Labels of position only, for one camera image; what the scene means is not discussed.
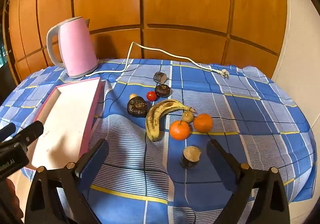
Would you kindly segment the person's left hand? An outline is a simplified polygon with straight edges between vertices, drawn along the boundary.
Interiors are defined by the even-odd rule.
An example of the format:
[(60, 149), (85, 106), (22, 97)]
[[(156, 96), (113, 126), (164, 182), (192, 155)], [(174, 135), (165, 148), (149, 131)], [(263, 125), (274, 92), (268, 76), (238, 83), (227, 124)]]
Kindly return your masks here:
[(23, 212), (13, 182), (6, 178), (1, 181), (1, 223), (23, 223)]

